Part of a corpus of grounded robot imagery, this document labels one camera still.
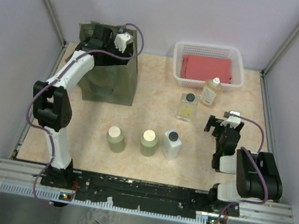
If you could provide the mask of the left green bottle beige cap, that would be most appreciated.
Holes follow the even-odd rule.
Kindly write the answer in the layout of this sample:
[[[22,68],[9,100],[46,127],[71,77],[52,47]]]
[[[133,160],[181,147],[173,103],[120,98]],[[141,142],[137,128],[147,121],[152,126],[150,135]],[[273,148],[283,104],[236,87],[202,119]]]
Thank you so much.
[[[125,149],[125,135],[123,130],[117,126],[112,126],[109,128],[106,139],[110,150],[114,153],[121,153]]]

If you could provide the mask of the white square bottle black cap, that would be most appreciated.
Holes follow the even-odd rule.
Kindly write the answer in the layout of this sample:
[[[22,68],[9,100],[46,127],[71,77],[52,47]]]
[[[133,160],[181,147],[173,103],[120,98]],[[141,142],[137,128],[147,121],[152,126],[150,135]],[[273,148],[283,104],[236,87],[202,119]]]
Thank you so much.
[[[162,151],[167,160],[175,159],[182,147],[182,141],[175,129],[167,130],[163,135]]]

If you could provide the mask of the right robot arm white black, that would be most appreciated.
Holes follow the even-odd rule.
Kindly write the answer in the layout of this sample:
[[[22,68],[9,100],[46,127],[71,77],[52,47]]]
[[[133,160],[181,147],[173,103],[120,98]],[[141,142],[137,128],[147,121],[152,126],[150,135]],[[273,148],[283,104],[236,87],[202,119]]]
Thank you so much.
[[[213,128],[215,152],[211,166],[220,174],[235,175],[236,179],[228,183],[213,185],[207,194],[199,195],[198,209],[235,215],[229,203],[235,206],[241,202],[264,204],[281,199],[283,185],[273,153],[261,149],[253,153],[245,147],[237,148],[241,138],[240,131],[245,123],[239,117],[227,116],[225,120],[210,115],[204,131]]]

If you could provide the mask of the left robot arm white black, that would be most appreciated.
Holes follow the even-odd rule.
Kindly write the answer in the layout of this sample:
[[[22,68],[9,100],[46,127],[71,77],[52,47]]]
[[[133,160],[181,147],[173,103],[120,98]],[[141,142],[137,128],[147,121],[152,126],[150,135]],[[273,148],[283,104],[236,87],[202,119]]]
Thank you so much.
[[[112,48],[116,35],[114,27],[98,23],[81,26],[83,32],[88,29],[91,34],[83,36],[58,73],[33,85],[33,99],[27,112],[33,114],[38,124],[29,125],[44,131],[50,156],[49,163],[38,174],[43,185],[68,188],[74,182],[66,129],[72,118],[69,92],[94,68],[94,54],[104,54]]]

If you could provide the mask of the green canvas bag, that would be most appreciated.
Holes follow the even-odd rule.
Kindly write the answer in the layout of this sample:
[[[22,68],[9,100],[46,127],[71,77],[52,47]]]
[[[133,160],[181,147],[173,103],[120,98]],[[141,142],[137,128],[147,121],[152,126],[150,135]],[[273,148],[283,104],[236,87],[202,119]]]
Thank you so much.
[[[85,52],[86,39],[91,36],[93,30],[92,23],[102,24],[99,22],[80,24],[80,43],[75,50]],[[121,28],[132,32],[133,43],[127,46],[124,53],[120,53],[114,45],[110,55],[93,53],[95,67],[78,81],[77,86],[81,89],[83,100],[131,106],[138,85],[138,55],[140,51],[138,30],[136,28],[129,29],[126,26],[102,25],[116,27],[117,32],[114,37]]]

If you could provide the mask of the white plastic basket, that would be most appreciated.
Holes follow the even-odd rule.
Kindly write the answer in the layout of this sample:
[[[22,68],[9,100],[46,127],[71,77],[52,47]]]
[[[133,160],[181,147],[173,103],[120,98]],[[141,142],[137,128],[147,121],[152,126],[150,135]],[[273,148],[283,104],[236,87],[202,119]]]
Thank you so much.
[[[201,89],[216,77],[225,91],[245,83],[241,53],[234,47],[179,41],[173,53],[173,76],[180,87]]]

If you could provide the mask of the red folded cloth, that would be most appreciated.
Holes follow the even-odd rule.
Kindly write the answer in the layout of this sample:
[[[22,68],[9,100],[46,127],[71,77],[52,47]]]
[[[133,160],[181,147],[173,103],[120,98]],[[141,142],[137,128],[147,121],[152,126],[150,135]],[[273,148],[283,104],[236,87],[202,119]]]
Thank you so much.
[[[207,81],[218,77],[223,84],[230,84],[232,61],[226,58],[184,55],[181,68],[181,78],[197,81]]]

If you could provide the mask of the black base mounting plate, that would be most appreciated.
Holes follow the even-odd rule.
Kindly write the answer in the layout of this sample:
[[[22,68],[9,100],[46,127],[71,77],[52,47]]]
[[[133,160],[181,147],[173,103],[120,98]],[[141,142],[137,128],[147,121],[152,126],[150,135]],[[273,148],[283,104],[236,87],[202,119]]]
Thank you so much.
[[[76,170],[73,170],[73,172],[74,176],[70,186],[68,188],[60,188],[64,189],[64,192],[58,198],[52,198],[55,206],[64,206],[73,201],[100,207],[106,205],[118,212],[126,210],[131,213],[136,212],[153,217],[161,216],[183,221],[196,221],[198,212],[218,214],[197,208],[196,200],[199,195],[208,193],[205,191],[128,179],[120,176],[110,176],[96,172]],[[43,185],[41,181],[41,178],[38,176],[33,181],[32,189],[35,197],[41,195],[36,188],[37,184]],[[238,217],[240,213],[239,206],[233,205],[230,208],[234,210],[235,215],[226,213],[226,208],[223,208],[219,212],[222,216],[218,222],[213,218],[209,218],[207,221],[203,221],[203,224],[224,224],[228,217]]]

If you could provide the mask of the right green bottle beige cap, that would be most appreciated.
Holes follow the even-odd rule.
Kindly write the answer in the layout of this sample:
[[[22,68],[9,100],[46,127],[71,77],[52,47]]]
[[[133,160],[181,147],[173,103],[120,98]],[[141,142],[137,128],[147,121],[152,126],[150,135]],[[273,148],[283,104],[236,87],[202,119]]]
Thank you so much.
[[[151,157],[155,154],[158,146],[158,137],[154,130],[146,130],[140,139],[140,152],[145,157]]]

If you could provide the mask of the aluminium front rail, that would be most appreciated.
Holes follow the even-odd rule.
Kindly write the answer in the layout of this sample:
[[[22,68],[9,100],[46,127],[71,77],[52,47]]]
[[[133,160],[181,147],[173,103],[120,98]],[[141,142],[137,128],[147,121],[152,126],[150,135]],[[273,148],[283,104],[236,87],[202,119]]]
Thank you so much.
[[[240,203],[224,212],[226,203],[207,192],[89,171],[73,172],[70,182],[58,185],[39,175],[42,165],[0,159],[0,191],[37,197],[56,206],[76,205],[188,224],[293,224],[289,205]]]

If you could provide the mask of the clear square bottle black cap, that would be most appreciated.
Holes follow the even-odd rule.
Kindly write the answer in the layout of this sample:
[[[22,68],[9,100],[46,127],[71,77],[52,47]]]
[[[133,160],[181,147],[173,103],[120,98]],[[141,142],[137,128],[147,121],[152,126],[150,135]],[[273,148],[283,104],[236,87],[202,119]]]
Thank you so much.
[[[176,112],[176,118],[190,122],[198,107],[198,100],[193,93],[183,93]]]

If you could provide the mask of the amber bottle white cap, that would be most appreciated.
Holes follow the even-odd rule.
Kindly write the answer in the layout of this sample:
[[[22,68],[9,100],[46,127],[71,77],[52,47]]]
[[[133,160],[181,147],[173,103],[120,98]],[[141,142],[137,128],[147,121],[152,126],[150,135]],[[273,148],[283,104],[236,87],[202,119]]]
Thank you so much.
[[[218,97],[223,91],[221,81],[218,77],[205,81],[202,94],[199,99],[205,107],[212,108],[215,106]]]

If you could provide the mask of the green bottle beige cap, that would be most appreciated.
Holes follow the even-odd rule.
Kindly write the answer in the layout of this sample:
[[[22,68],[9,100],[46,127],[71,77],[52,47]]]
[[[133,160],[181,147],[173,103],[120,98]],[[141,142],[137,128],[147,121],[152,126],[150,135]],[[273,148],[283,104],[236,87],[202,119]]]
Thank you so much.
[[[151,157],[155,154],[158,146],[158,137],[154,130],[146,130],[140,139],[140,152],[145,157]]]
[[[109,128],[106,139],[110,150],[114,153],[121,153],[125,149],[125,135],[123,130],[117,126],[112,126]]]

